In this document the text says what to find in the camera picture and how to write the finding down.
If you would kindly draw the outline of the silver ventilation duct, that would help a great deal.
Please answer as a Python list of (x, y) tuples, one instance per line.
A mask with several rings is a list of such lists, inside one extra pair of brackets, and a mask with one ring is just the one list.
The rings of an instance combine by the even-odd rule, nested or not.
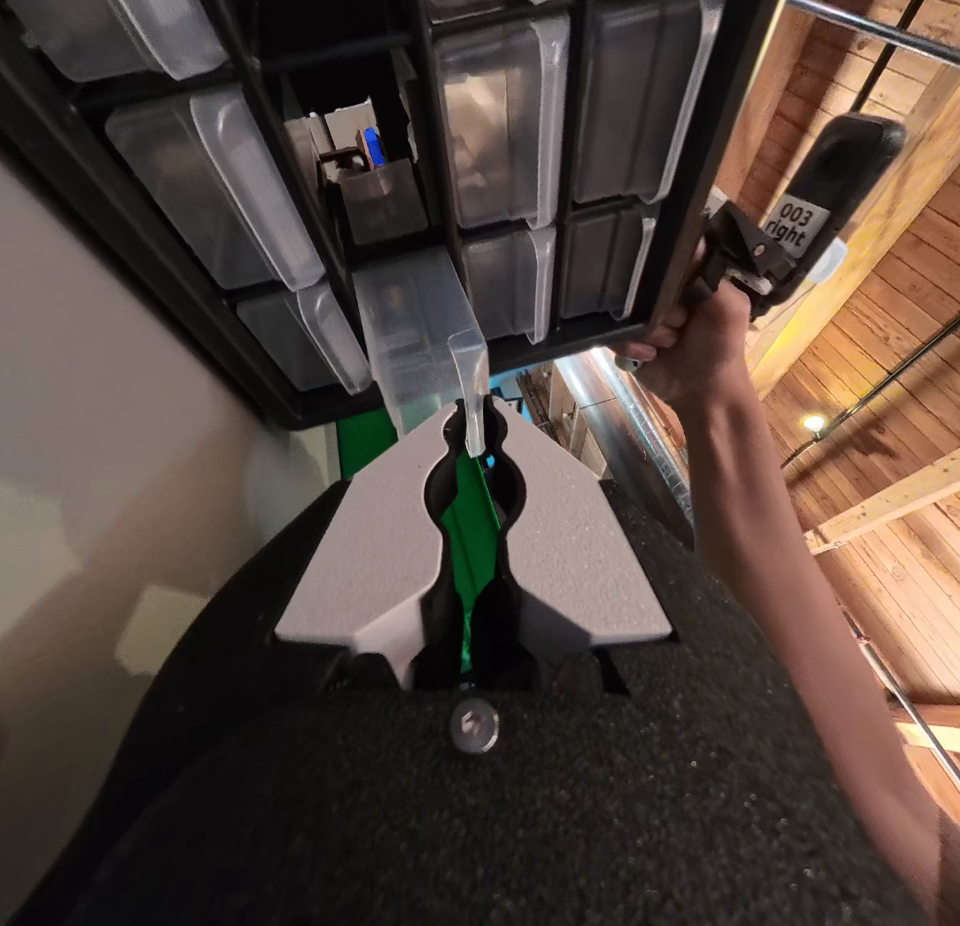
[(554, 387), (574, 402), (569, 448), (582, 462), (604, 462), (601, 478), (692, 549), (693, 513), (686, 457), (668, 443), (650, 398), (613, 354), (597, 347), (554, 362)]

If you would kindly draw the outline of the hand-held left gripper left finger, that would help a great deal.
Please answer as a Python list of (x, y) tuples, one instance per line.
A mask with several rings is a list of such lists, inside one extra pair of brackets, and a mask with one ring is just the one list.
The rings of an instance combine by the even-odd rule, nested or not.
[(350, 479), (275, 625), (278, 640), (383, 656), (400, 686), (413, 686), (427, 645), (422, 604), (443, 557), (427, 484), (449, 455), (445, 428), (458, 413), (442, 407)]

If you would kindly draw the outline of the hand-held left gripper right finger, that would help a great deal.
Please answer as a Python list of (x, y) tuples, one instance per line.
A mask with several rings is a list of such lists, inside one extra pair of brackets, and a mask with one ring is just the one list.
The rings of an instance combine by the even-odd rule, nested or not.
[(568, 656), (667, 640), (671, 623), (600, 479), (499, 397), (486, 399), (486, 424), (517, 483), (501, 537), (519, 644), (555, 671)]

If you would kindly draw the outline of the person's right forearm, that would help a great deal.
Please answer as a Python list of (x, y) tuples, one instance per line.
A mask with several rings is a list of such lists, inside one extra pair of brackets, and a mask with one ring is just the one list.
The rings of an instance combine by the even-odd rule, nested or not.
[(958, 924), (958, 824), (909, 766), (869, 664), (810, 554), (743, 365), (661, 397), (688, 452), (697, 551), (785, 666), (873, 845), (936, 924)]

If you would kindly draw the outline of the green plastic bin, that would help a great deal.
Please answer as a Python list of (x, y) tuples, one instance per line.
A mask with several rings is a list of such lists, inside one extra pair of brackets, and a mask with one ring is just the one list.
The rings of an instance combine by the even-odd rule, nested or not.
[[(337, 420), (335, 427), (343, 479), (359, 472), (399, 439), (383, 408)], [(453, 579), (462, 603), (462, 676), (473, 671), (471, 620), (474, 603), (494, 578), (497, 564), (500, 526), (485, 479), (485, 474), (492, 471), (487, 461), (461, 452), (456, 463), (456, 492), (441, 517), (441, 524), (450, 538)]]

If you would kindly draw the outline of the metal ceiling pipe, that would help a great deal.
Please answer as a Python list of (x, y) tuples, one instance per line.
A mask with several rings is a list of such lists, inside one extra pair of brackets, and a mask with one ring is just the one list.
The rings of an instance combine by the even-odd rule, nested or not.
[(789, 8), (794, 8), (832, 26), (851, 32), (863, 33), (887, 45), (906, 49), (952, 65), (959, 64), (959, 49), (957, 47), (917, 32), (901, 29), (817, 0), (785, 0), (785, 4)]

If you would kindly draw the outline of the person's right hand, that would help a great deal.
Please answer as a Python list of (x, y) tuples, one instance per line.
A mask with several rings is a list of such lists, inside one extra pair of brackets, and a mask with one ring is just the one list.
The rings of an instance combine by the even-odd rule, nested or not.
[(729, 280), (690, 307), (677, 307), (645, 336), (616, 344), (638, 364), (642, 385), (679, 418), (756, 400), (745, 359), (749, 298)]

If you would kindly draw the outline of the small clear plastic drawer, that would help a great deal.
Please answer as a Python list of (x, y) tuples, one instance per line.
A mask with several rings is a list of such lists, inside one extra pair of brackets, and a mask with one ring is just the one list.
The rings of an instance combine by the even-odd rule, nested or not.
[(488, 346), (448, 250), (377, 262), (353, 280), (371, 374), (397, 434), (461, 400), (466, 451), (481, 456)]

